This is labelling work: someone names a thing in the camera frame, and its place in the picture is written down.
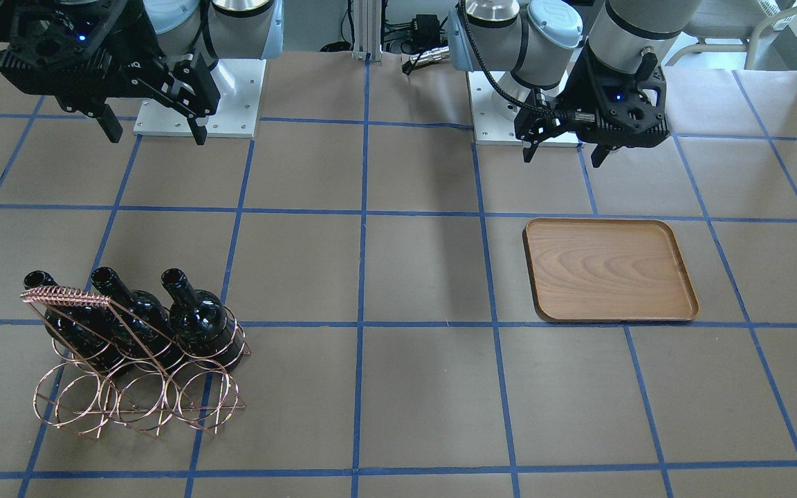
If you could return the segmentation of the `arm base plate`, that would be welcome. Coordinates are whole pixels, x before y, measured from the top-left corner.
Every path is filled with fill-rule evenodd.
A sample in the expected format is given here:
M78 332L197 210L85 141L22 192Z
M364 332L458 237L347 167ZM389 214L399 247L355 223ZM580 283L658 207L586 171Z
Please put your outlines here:
M512 106L510 109L511 104L496 94L481 71L469 72L467 76L475 142L478 145L522 147L523 142L516 138L515 127L513 127L513 120L518 114L518 108ZM548 89L547 95L554 97L563 91L567 84L567 76L569 76L569 71L565 69L559 85L556 88ZM501 83L501 86L509 93L515 92L515 97L519 100L522 99L521 90L523 88L516 85L514 81L506 86ZM576 135L563 133L556 138L545 140L540 146L576 147L579 144L580 141Z
M221 98L216 113L205 124L208 138L254 138L266 63L262 59L218 61L212 76ZM139 136L192 138L186 118L149 99L139 109L133 132Z

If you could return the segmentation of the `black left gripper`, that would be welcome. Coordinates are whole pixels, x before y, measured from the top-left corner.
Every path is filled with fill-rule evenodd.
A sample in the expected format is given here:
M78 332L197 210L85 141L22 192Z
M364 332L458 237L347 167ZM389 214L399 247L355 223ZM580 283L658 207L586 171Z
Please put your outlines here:
M660 145L670 135L666 89L653 48L633 54L629 73L609 67L584 48L563 91L553 101L542 91L532 91L513 120L523 161L531 163L541 142L561 133L596 145L589 155L593 168L600 168L616 148Z

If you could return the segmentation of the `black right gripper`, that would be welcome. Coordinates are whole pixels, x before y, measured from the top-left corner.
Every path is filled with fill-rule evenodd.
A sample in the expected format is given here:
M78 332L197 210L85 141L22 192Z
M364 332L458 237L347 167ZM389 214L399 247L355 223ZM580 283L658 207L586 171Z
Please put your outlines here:
M94 119L111 144L123 127L108 98L148 98L187 117L198 146L219 92L198 50L167 51L142 1L18 1L0 73Z

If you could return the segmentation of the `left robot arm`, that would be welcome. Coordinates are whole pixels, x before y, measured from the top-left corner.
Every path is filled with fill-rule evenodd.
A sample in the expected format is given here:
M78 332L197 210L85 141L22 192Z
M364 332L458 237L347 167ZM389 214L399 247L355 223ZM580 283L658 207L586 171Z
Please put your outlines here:
M613 151L654 148L671 134L661 63L698 1L606 1L586 28L563 1L459 1L448 15L452 65L482 72L513 107L525 162L563 133Z

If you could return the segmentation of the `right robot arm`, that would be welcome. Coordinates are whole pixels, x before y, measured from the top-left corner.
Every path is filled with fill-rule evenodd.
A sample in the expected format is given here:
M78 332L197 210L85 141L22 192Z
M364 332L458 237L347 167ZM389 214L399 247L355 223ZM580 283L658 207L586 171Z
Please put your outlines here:
M284 48L280 1L20 1L0 73L95 120L123 128L109 99L140 99L135 132L253 138L266 60Z

